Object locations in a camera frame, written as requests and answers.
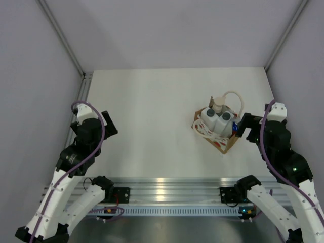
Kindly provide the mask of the orange bottle blue cap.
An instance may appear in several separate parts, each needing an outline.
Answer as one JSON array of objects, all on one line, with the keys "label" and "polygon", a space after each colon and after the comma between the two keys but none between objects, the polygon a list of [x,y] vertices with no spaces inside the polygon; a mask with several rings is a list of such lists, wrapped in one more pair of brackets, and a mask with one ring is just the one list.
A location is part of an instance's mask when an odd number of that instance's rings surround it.
[{"label": "orange bottle blue cap", "polygon": [[232,122],[232,132],[236,133],[238,131],[238,123],[233,121]]}]

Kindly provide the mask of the white bottle black cap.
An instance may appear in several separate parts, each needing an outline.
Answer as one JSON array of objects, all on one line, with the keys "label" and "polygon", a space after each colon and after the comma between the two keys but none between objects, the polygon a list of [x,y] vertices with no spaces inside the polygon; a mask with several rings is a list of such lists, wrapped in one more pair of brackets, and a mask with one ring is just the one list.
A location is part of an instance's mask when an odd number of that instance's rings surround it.
[{"label": "white bottle black cap", "polygon": [[224,112],[217,120],[213,132],[221,137],[229,138],[232,135],[233,114],[229,111]]},{"label": "white bottle black cap", "polygon": [[203,120],[204,124],[210,131],[214,130],[215,124],[219,116],[214,112],[213,109],[206,107],[200,115],[200,118]]}]

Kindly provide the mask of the green pump bottle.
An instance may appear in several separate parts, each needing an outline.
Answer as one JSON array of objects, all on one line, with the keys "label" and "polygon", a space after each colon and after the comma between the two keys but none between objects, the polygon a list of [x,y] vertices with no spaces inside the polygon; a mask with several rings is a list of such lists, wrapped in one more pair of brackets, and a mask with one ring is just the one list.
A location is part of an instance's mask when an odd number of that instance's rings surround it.
[{"label": "green pump bottle", "polygon": [[216,114],[221,114],[224,104],[225,104],[225,97],[216,97],[214,98],[212,109]]}]

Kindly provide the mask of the patterned canvas bag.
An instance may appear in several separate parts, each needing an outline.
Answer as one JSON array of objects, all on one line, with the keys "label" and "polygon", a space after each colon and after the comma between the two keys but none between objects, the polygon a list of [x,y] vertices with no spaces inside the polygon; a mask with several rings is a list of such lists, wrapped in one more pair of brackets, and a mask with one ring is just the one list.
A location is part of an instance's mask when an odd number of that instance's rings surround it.
[{"label": "patterned canvas bag", "polygon": [[[239,98],[240,101],[240,109],[239,112],[234,112],[230,107],[228,107],[226,104],[224,104],[222,108],[222,113],[217,114],[219,117],[226,111],[229,111],[233,114],[232,122],[239,123],[241,121],[242,112],[244,109],[244,101],[242,96],[236,92],[236,91],[227,91],[225,92],[221,97],[227,97],[228,94],[235,94]],[[210,98],[209,107],[212,109],[214,97]],[[236,143],[238,138],[235,136],[236,133],[232,132],[232,135],[229,138],[221,137],[219,134],[214,133],[213,131],[210,131],[207,126],[204,124],[203,120],[200,118],[201,112],[205,109],[201,109],[197,111],[194,115],[194,121],[191,125],[191,128],[201,137],[203,137],[205,140],[207,140],[210,144],[212,144],[214,147],[216,147],[222,154],[226,154],[231,147]]]}]

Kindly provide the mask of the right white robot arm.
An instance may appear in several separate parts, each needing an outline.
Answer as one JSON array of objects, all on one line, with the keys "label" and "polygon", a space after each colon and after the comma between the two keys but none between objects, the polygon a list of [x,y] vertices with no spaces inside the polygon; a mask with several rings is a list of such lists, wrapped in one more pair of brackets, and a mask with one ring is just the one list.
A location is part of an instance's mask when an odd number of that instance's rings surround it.
[{"label": "right white robot arm", "polygon": [[238,124],[237,137],[245,129],[247,140],[259,148],[262,159],[292,207],[289,212],[253,175],[235,184],[239,201],[249,201],[276,226],[284,242],[323,242],[323,210],[315,192],[313,174],[306,159],[291,148],[286,120],[264,121],[249,113]]}]

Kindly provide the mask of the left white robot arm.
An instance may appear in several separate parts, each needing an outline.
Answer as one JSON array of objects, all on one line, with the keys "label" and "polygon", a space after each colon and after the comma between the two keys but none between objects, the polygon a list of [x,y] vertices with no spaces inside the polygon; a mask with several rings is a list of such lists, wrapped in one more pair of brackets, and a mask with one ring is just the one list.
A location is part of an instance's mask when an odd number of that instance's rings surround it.
[{"label": "left white robot arm", "polygon": [[97,176],[88,191],[67,206],[75,187],[100,155],[102,142],[118,133],[107,111],[97,116],[93,111],[76,109],[75,114],[77,120],[70,125],[76,134],[73,143],[61,151],[39,209],[26,226],[16,231],[15,237],[23,242],[67,242],[76,225],[96,204],[114,198],[114,183]]}]

